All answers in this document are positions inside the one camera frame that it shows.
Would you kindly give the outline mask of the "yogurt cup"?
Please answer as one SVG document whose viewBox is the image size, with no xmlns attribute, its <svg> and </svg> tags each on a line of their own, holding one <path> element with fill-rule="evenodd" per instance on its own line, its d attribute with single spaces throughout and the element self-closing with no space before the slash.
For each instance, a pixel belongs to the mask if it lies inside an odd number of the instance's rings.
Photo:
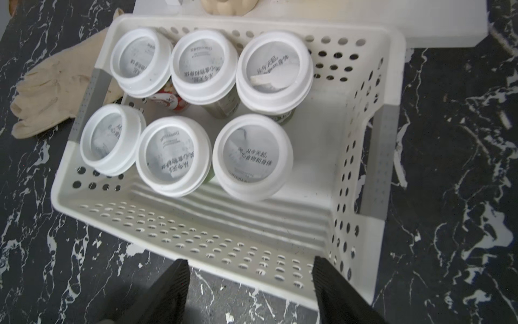
<svg viewBox="0 0 518 324">
<path fill-rule="evenodd" d="M 294 166 L 294 149 L 279 124 L 259 114 L 245 114 L 218 134 L 212 160 L 226 193 L 239 201 L 258 202 L 283 188 Z"/>
<path fill-rule="evenodd" d="M 238 52 L 221 32 L 204 29 L 183 36 L 173 48 L 169 68 L 178 95 L 217 119 L 233 115 Z"/>
<path fill-rule="evenodd" d="M 173 43 L 153 28 L 137 28 L 118 40 L 110 59 L 113 77 L 129 96 L 182 113 L 190 104 L 171 81 Z"/>
<path fill-rule="evenodd" d="M 162 117 L 148 125 L 138 142 L 136 167 L 156 193 L 179 198 L 213 177 L 213 148 L 206 130 L 188 117 Z"/>
<path fill-rule="evenodd" d="M 83 129 L 80 139 L 83 161 L 105 176 L 123 174 L 135 163 L 139 138 L 145 128 L 142 112 L 131 106 L 101 107 Z"/>
<path fill-rule="evenodd" d="M 237 92 L 251 112 L 283 125 L 309 94 L 313 74 L 310 51 L 298 35 L 266 32 L 251 40 L 240 55 Z"/>
</svg>

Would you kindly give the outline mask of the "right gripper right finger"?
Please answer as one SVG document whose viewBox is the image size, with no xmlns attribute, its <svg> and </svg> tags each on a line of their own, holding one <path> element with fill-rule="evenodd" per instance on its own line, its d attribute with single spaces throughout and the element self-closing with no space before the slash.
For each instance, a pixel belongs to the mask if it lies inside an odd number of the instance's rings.
<svg viewBox="0 0 518 324">
<path fill-rule="evenodd" d="M 314 258 L 312 279 L 321 323 L 385 323 L 325 258 Z"/>
</svg>

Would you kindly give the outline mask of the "yogurt cup front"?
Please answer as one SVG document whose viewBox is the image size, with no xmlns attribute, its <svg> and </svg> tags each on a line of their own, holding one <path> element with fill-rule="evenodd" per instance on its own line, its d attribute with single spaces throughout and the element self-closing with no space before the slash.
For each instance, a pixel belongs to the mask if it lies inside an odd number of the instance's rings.
<svg viewBox="0 0 518 324">
<path fill-rule="evenodd" d="M 206 130 L 188 117 L 162 117 L 148 125 L 138 142 L 136 167 L 156 193 L 179 198 L 213 177 L 213 148 Z"/>
<path fill-rule="evenodd" d="M 226 193 L 239 201 L 258 202 L 283 188 L 294 166 L 294 149 L 279 124 L 259 114 L 245 114 L 218 134 L 212 160 Z"/>
</svg>

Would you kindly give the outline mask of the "yogurt cup back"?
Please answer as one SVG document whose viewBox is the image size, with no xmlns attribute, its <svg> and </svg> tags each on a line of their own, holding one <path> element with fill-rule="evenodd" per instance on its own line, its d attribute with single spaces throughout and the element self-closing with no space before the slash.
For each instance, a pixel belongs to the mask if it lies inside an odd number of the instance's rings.
<svg viewBox="0 0 518 324">
<path fill-rule="evenodd" d="M 145 128 L 142 112 L 131 106 L 101 107 L 83 129 L 80 139 L 83 161 L 105 176 L 123 174 L 135 163 L 139 138 Z"/>
<path fill-rule="evenodd" d="M 183 36 L 173 48 L 169 68 L 178 95 L 217 119 L 233 115 L 238 52 L 221 32 L 204 29 Z"/>
<path fill-rule="evenodd" d="M 113 77 L 129 96 L 182 113 L 190 104 L 171 81 L 173 43 L 153 28 L 137 28 L 118 40 L 110 59 Z"/>
<path fill-rule="evenodd" d="M 298 35 L 266 32 L 251 40 L 240 55 L 237 92 L 251 112 L 283 125 L 309 94 L 313 74 L 310 51 Z"/>
</svg>

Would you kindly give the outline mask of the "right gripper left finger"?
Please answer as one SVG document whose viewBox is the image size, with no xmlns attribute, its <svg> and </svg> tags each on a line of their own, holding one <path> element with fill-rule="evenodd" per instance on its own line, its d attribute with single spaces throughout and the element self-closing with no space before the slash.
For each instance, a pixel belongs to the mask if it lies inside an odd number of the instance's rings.
<svg viewBox="0 0 518 324">
<path fill-rule="evenodd" d="M 177 259 L 117 323 L 181 323 L 190 285 L 188 261 Z"/>
</svg>

